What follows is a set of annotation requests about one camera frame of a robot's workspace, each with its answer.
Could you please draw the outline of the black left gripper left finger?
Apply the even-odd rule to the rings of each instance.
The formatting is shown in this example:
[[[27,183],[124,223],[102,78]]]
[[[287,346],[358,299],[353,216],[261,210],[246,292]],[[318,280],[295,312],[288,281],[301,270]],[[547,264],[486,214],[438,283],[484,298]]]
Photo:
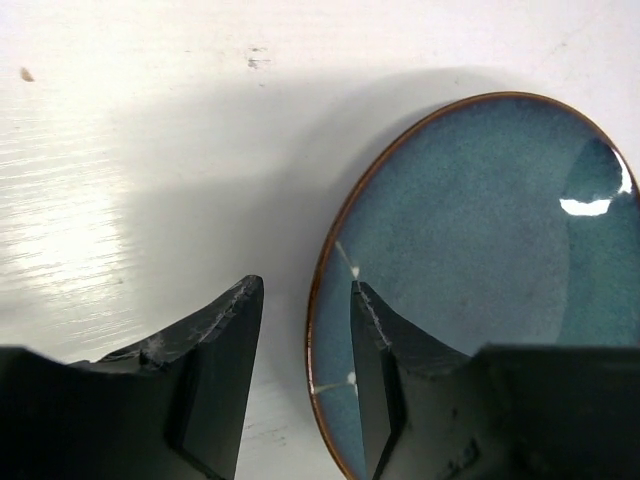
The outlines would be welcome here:
[[[102,359],[1,350],[5,479],[231,479],[260,332],[256,275]]]

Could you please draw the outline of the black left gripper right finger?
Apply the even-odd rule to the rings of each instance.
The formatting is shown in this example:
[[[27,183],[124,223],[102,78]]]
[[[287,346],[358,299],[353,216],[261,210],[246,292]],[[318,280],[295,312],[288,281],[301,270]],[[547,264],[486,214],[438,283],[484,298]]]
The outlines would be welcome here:
[[[366,283],[350,325],[371,479],[635,479],[635,348],[488,345],[465,355]]]

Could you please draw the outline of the blue glazed ceramic plate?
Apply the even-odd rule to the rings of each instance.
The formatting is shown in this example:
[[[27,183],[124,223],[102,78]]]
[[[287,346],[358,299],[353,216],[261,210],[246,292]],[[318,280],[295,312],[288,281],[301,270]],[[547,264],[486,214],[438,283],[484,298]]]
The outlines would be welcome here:
[[[596,124],[530,93],[455,102],[395,140],[334,220],[308,303],[311,404],[349,479],[366,475],[357,281],[465,354],[486,343],[637,346],[639,190]]]

